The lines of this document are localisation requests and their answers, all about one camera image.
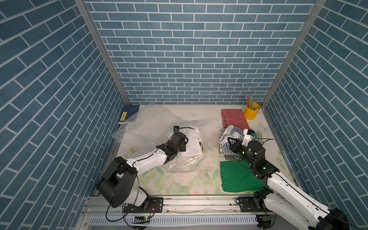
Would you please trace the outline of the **bright green garment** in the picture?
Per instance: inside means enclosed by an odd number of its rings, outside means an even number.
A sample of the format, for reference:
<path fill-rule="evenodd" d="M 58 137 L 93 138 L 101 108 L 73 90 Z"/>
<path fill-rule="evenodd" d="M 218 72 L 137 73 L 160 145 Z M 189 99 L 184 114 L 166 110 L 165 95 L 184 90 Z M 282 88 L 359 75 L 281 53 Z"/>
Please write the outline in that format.
<path fill-rule="evenodd" d="M 235 161 L 220 162 L 221 187 L 224 192 L 256 191 L 265 186 L 250 171 Z"/>

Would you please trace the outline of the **green white striped garment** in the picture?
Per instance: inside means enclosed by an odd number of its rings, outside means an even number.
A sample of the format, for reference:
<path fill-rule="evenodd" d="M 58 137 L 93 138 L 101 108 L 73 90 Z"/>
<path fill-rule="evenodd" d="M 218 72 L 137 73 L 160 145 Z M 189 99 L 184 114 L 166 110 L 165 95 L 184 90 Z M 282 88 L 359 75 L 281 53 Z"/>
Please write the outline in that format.
<path fill-rule="evenodd" d="M 265 140 L 263 139 L 262 134 L 258 131 L 258 130 L 254 130 L 257 132 L 257 136 L 254 140 L 259 141 L 261 144 L 264 144 Z M 237 155 L 236 153 L 232 152 L 229 147 L 222 149 L 220 147 L 220 154 L 224 155 L 225 158 L 239 158 L 240 156 Z"/>

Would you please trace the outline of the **red garment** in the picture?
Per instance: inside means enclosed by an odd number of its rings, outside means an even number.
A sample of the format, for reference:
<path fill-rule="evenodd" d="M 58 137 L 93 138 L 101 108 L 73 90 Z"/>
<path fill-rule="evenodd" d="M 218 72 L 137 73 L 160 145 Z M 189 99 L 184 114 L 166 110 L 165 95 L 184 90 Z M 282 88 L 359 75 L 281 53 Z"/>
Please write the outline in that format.
<path fill-rule="evenodd" d="M 224 128 L 227 128 L 229 125 L 233 125 L 242 130 L 250 129 L 241 109 L 222 109 L 221 118 Z"/>

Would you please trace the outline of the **clear vacuum bag with valve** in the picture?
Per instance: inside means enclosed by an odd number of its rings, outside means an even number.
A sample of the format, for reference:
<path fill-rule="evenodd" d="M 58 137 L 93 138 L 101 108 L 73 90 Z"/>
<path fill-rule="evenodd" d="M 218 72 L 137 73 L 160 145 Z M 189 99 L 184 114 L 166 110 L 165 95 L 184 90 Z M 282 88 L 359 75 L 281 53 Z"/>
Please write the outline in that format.
<path fill-rule="evenodd" d="M 120 144 L 120 155 L 141 156 L 165 143 L 173 127 L 185 122 L 168 107 L 150 103 L 123 122 L 112 137 Z"/>

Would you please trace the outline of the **clear bag with striped clothes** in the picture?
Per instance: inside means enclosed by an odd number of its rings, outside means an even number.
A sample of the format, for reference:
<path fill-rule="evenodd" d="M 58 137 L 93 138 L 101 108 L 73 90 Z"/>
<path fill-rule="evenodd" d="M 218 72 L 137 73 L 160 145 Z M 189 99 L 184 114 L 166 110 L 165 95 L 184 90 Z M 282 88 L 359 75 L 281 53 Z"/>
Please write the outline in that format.
<path fill-rule="evenodd" d="M 173 131 L 167 134 L 170 139 L 173 135 L 182 133 L 185 135 L 183 145 L 177 155 L 163 165 L 167 173 L 191 173 L 199 168 L 206 157 L 208 148 L 207 125 L 204 121 L 190 121 L 173 127 Z"/>

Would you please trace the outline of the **blue white striped tank top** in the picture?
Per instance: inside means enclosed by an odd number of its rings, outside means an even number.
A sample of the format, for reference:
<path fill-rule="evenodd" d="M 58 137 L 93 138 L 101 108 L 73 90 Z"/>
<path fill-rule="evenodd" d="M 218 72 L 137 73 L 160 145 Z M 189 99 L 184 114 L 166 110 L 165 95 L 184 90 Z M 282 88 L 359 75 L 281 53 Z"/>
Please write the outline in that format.
<path fill-rule="evenodd" d="M 223 128 L 218 137 L 220 147 L 225 149 L 231 145 L 231 143 L 228 141 L 228 138 L 240 140 L 242 145 L 247 146 L 249 142 L 249 140 L 246 138 L 247 131 L 248 129 L 240 129 L 234 125 L 229 125 L 227 128 Z"/>

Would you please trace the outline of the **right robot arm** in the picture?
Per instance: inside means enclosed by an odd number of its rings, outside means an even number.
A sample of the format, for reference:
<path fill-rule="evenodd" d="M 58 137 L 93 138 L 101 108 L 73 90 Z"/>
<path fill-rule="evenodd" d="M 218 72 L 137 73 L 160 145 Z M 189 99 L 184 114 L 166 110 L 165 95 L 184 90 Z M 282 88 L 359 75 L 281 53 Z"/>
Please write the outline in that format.
<path fill-rule="evenodd" d="M 338 208 L 331 209 L 293 184 L 265 158 L 263 145 L 252 140 L 244 146 L 228 138 L 229 148 L 240 156 L 250 171 L 265 186 L 254 193 L 257 210 L 269 210 L 281 216 L 299 230 L 349 230 L 347 216 Z"/>

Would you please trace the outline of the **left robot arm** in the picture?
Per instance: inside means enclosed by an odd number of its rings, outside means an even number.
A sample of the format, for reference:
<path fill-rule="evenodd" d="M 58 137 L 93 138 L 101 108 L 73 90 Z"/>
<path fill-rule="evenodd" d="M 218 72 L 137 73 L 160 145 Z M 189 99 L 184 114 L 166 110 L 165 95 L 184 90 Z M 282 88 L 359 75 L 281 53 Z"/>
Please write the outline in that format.
<path fill-rule="evenodd" d="M 188 143 L 184 133 L 175 132 L 167 142 L 145 155 L 127 160 L 115 158 L 97 182 L 97 191 L 112 208 L 128 204 L 145 211 L 150 195 L 140 186 L 134 187 L 139 183 L 139 175 L 174 160 L 179 152 L 186 150 Z"/>

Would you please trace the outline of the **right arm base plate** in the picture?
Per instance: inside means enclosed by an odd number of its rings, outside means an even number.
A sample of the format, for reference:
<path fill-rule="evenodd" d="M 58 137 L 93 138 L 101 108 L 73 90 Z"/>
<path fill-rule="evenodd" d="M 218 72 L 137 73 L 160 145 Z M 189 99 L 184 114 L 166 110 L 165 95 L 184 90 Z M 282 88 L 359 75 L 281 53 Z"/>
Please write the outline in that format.
<path fill-rule="evenodd" d="M 260 198 L 253 196 L 241 196 L 235 198 L 235 203 L 239 206 L 242 213 L 264 213 L 272 212 L 267 209 L 264 202 Z"/>

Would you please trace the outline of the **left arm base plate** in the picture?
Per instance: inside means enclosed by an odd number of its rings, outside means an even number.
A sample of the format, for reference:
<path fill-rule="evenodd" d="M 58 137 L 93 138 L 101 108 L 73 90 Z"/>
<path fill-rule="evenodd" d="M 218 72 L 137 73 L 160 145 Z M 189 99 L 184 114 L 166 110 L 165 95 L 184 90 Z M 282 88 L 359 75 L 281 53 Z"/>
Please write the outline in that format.
<path fill-rule="evenodd" d="M 140 206 L 125 204 L 124 213 L 162 213 L 163 201 L 163 197 L 149 197 Z"/>

